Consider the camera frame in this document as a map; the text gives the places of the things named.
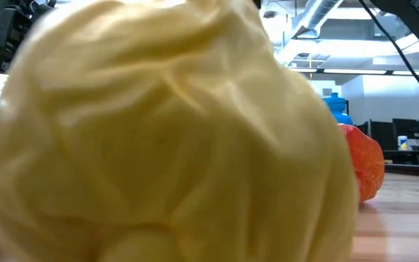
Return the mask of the yellow lumpy fruit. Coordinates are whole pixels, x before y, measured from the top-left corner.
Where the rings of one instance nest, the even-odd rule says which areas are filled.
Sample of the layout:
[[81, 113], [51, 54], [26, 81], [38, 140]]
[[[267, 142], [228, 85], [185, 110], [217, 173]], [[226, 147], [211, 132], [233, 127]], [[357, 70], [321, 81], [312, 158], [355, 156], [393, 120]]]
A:
[[349, 262], [343, 133], [254, 0], [96, 0], [31, 28], [0, 97], [17, 262]]

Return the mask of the blue squeeze bottle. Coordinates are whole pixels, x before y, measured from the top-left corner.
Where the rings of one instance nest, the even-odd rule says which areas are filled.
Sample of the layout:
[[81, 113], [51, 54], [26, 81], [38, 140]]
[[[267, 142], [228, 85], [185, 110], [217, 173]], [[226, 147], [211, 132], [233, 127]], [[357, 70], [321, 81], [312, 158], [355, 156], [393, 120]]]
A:
[[333, 92], [330, 97], [324, 98], [324, 102], [327, 104], [332, 115], [339, 124], [354, 124], [347, 113], [348, 104], [345, 98], [342, 98], [338, 93]]

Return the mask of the red orange pepper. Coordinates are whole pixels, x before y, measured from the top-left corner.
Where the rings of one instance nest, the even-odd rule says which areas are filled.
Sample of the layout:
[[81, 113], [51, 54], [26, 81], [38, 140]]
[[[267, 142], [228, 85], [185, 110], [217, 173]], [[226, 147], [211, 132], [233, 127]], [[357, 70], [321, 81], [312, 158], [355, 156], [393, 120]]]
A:
[[348, 124], [339, 124], [351, 155], [359, 186], [359, 203], [373, 199], [383, 185], [385, 162], [383, 151], [377, 141], [360, 129]]

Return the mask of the overhead light bar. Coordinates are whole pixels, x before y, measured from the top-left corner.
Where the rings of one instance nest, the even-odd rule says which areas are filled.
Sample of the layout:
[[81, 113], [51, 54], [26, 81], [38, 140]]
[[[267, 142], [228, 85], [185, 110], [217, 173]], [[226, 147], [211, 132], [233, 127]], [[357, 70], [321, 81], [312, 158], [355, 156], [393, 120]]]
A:
[[372, 69], [344, 69], [344, 68], [290, 68], [292, 71], [307, 74], [350, 74], [350, 75], [385, 75], [385, 76], [413, 76], [411, 71], [372, 70]]

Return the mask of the black computer monitor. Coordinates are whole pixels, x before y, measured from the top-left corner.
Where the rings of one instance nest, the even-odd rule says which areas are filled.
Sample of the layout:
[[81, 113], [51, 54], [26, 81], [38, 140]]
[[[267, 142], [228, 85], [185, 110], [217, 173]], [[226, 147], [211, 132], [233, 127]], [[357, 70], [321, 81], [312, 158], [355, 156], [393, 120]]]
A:
[[419, 140], [419, 120], [392, 119], [396, 136], [406, 136], [408, 139]]
[[394, 133], [394, 124], [392, 122], [377, 122], [369, 120], [358, 127], [365, 135], [377, 141], [384, 150], [397, 150], [397, 141]]

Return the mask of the black background desk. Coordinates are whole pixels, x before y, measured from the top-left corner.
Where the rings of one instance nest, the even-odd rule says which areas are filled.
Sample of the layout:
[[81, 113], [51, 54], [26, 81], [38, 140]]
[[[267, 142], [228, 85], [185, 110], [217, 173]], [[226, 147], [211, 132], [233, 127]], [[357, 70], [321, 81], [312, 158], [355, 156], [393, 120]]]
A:
[[419, 165], [419, 151], [385, 150], [383, 156], [392, 164]]

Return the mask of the silver ventilation duct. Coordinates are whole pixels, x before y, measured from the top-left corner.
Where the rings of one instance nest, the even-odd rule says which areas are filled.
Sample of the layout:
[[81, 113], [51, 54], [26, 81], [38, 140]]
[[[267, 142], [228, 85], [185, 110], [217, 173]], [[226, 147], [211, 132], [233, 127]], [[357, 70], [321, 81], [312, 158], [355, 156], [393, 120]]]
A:
[[292, 19], [292, 38], [318, 39], [329, 13], [344, 0], [308, 0], [304, 12]]

